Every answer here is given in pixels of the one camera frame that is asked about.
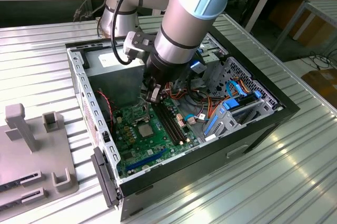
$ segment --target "black plastic handle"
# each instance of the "black plastic handle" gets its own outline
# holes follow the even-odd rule
[[[107,207],[118,206],[119,199],[113,183],[114,176],[110,175],[107,167],[108,163],[105,162],[103,154],[98,147],[94,148],[91,161],[94,164]]]

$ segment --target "ribbed metal surface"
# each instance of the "ribbed metal surface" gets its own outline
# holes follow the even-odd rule
[[[160,17],[140,20],[149,32],[160,22]],[[219,17],[215,26],[301,110],[256,150],[125,223],[336,223],[336,111],[228,16]],[[80,183],[77,193],[4,223],[119,220],[118,212],[105,205],[90,161],[92,146],[64,48],[64,43],[95,39],[95,29],[95,22],[0,29],[1,123],[4,106],[16,102],[25,105],[26,118],[62,113]]]
[[[305,7],[337,28],[337,0],[307,1]]]

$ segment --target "blue expansion slot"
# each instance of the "blue expansion slot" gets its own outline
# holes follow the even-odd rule
[[[156,153],[156,154],[150,156],[150,157],[147,157],[147,158],[145,158],[145,159],[143,159],[143,160],[141,160],[141,161],[135,162],[134,164],[128,165],[128,166],[126,166],[126,170],[136,169],[136,168],[138,168],[139,166],[143,166],[143,165],[147,164],[148,162],[151,162],[151,161],[153,161],[153,160],[156,160],[156,159],[158,159],[158,158],[161,158],[161,156],[163,155],[163,153],[164,153],[165,151],[167,151],[166,148],[163,149],[163,150],[161,150],[160,152],[158,152],[158,153]]]

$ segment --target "blue cable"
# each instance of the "blue cable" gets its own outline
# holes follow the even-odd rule
[[[234,87],[236,88],[239,94],[243,96],[247,96],[247,94],[241,89],[241,86],[237,82],[230,80],[226,84],[226,91],[230,95],[230,97],[233,97],[231,89],[230,89],[230,84],[234,85]]]
[[[195,115],[189,114],[185,116],[185,120],[187,120],[188,118],[194,117]]]

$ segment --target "cardboard box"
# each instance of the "cardboard box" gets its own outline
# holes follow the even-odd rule
[[[302,79],[317,91],[327,102],[337,108],[337,70],[314,70]]]

